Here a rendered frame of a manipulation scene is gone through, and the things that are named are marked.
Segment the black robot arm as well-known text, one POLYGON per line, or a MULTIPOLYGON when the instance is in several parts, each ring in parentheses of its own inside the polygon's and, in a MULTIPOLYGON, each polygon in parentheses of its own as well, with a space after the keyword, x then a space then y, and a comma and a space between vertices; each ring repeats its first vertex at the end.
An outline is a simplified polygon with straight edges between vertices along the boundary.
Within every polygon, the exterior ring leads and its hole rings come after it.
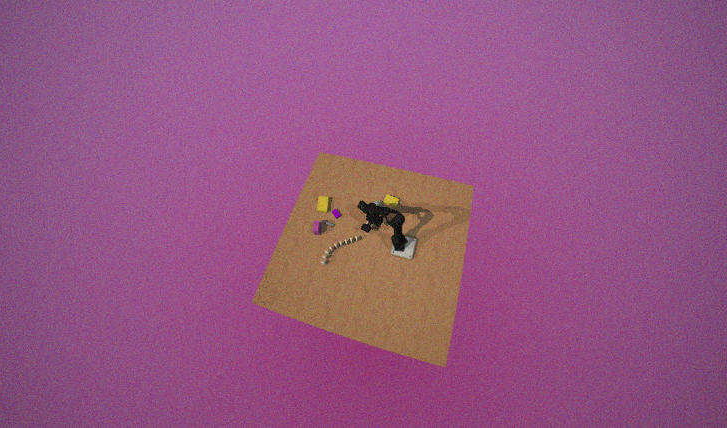
POLYGON ((375 203, 366 204, 364 201, 360 201, 357 206, 363 213, 367 214, 369 219, 374 219, 371 224, 375 224, 379 227, 383 223, 384 217, 387 223, 394 228, 394 235, 391 237, 395 251, 404 252, 405 245, 408 243, 406 237, 402 234, 402 225, 405 222, 405 217, 397 210, 390 209, 389 207, 377 206, 375 203), (387 215, 389 213, 395 213, 396 215, 389 221, 387 215), (378 216, 377 215, 382 215, 378 216), (383 217, 384 216, 384 217, 383 217))

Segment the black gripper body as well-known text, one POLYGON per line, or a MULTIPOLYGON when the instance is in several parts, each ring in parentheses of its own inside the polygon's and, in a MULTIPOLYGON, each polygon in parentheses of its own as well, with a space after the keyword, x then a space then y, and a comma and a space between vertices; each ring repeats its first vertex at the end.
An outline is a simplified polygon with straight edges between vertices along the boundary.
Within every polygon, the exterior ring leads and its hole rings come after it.
POLYGON ((361 226, 361 229, 362 229, 363 231, 365 231, 365 232, 369 233, 369 231, 371 230, 371 227, 370 227, 370 226, 371 226, 371 222, 372 222, 372 221, 374 221, 374 219, 375 219, 375 218, 373 218, 373 219, 369 219, 369 218, 367 217, 367 215, 366 215, 366 220, 368 221, 368 224, 366 225, 365 223, 363 223, 363 225, 361 226))

